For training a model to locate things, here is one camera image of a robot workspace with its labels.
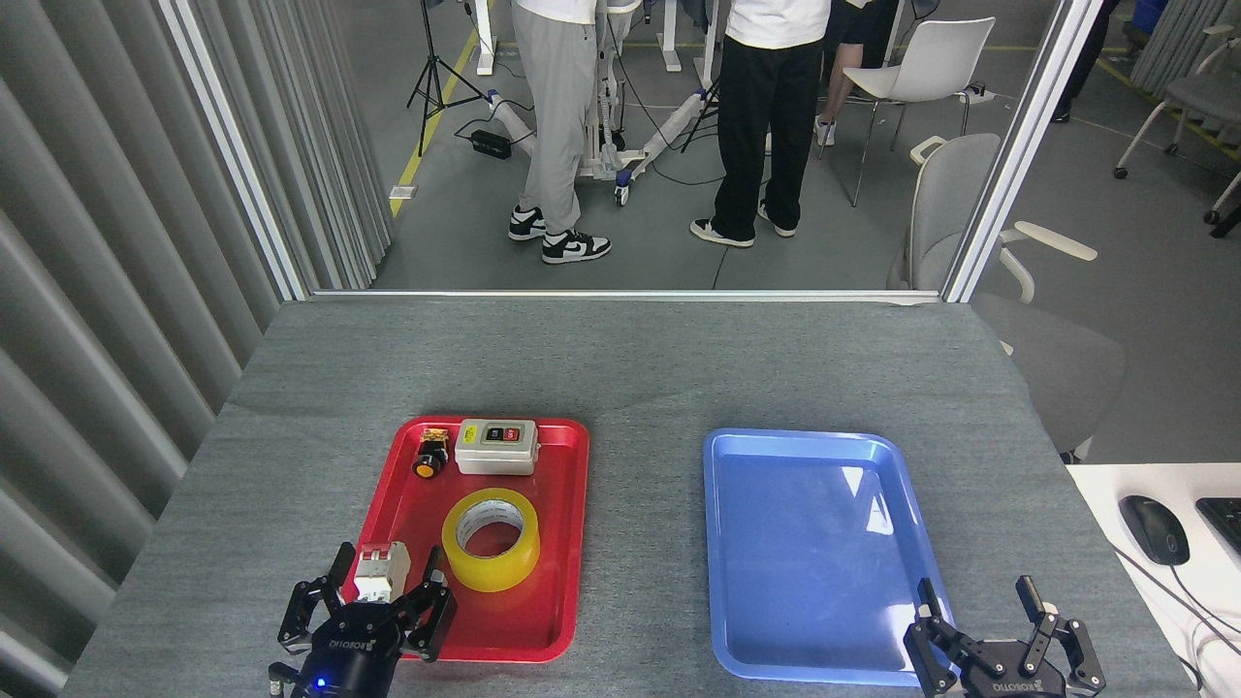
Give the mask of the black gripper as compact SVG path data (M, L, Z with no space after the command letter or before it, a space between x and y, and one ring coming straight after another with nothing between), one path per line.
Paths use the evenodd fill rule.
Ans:
M276 640L290 655L310 650L293 681L293 697L386 697L400 655L417 655L426 662L439 658L458 607L442 548L431 546L422 581L395 606L344 605L340 587L354 556L354 545L344 542L325 575L297 582L290 592ZM311 633L319 602L329 615Z
M1019 576L1015 590L1034 625L1029 643L970 638L944 621L934 584L920 580L920 604L903 646L925 697L1064 697L1066 681L1087 696L1104 691L1107 682L1086 623L1064 619L1059 607L1042 601L1033 576ZM1054 640L1069 659L1066 681L1042 659Z

